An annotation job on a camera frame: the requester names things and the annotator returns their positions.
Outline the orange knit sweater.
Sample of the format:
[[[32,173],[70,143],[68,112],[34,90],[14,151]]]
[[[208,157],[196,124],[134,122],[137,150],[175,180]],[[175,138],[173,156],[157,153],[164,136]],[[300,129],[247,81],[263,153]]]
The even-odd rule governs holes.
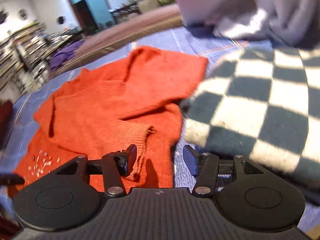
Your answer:
[[[16,167],[29,185],[85,155],[100,159],[134,144],[137,159],[123,179],[132,187],[172,187],[172,147],[182,128],[179,102],[203,79],[205,57],[141,46],[123,59],[83,69],[34,114],[38,130]]]

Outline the checkered green white garment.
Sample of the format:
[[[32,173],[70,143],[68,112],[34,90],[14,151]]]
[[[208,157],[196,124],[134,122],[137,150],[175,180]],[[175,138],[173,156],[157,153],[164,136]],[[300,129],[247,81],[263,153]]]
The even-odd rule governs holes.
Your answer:
[[[319,49],[223,55],[181,111],[186,142],[319,189]]]

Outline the blue plaid bed sheet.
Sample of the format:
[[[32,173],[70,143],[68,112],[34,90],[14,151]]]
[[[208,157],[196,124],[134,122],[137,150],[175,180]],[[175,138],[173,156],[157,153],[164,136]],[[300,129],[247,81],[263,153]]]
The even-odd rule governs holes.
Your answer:
[[[219,40],[209,37],[202,30],[192,30],[191,32],[185,27],[179,27],[159,33],[148,35],[147,37],[130,42],[124,47],[103,56],[92,63],[75,70],[67,71],[64,74],[52,79],[46,83],[40,90],[35,93],[27,94],[20,97],[14,104],[12,121],[9,124],[9,135],[6,141],[6,147],[1,152],[1,172],[10,173],[17,166],[18,162],[27,152],[27,146],[35,134],[38,124],[33,120],[33,114],[39,106],[52,94],[59,89],[65,82],[77,77],[82,68],[93,70],[125,57],[135,46],[152,46],[159,49],[180,51],[187,54],[200,54],[208,58],[209,63],[206,69],[206,76],[213,70],[216,61],[224,54],[242,48],[259,48],[265,50],[272,49],[270,41],[260,42],[235,42]],[[188,187],[191,189],[195,185],[195,179],[190,175],[187,166],[183,162],[182,148],[185,141],[180,138],[172,155],[174,159],[174,187]],[[299,228],[303,232],[311,230],[319,224],[319,206],[313,205],[311,200],[307,200],[303,217],[300,220]]]

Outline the purple blanket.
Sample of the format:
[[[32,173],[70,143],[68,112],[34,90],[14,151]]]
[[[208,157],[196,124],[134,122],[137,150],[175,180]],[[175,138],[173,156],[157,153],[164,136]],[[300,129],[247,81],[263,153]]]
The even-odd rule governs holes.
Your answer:
[[[54,56],[50,59],[49,67],[51,70],[59,68],[65,63],[66,61],[72,59],[75,55],[75,51],[82,46],[85,42],[84,39],[76,41],[65,48],[60,49]]]

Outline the red garment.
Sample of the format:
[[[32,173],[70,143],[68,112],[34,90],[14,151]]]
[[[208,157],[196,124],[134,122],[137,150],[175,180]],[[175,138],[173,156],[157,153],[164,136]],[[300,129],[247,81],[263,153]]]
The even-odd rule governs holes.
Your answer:
[[[13,115],[13,104],[10,100],[1,100],[0,106],[0,147],[4,148],[9,135],[10,121]]]

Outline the pink covered bed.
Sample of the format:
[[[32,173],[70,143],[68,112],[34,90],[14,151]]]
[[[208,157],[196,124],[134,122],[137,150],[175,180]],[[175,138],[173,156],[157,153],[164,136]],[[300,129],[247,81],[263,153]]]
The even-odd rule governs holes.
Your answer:
[[[50,78],[89,64],[130,42],[182,25],[182,16],[176,3],[135,16],[129,21],[85,38],[84,43],[75,50],[74,56],[53,70]]]

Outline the lavender grey garment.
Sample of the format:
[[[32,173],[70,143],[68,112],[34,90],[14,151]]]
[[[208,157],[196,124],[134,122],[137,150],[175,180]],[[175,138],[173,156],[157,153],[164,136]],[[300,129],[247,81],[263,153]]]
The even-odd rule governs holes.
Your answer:
[[[176,0],[186,26],[204,25],[215,37],[319,46],[319,0]]]

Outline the wall display shelves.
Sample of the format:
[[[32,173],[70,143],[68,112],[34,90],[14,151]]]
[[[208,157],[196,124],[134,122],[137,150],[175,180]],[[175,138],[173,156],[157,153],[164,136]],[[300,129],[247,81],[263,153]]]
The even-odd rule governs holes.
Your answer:
[[[1,92],[24,94],[40,89],[48,81],[45,53],[49,45],[44,26],[37,20],[10,31],[1,41]]]

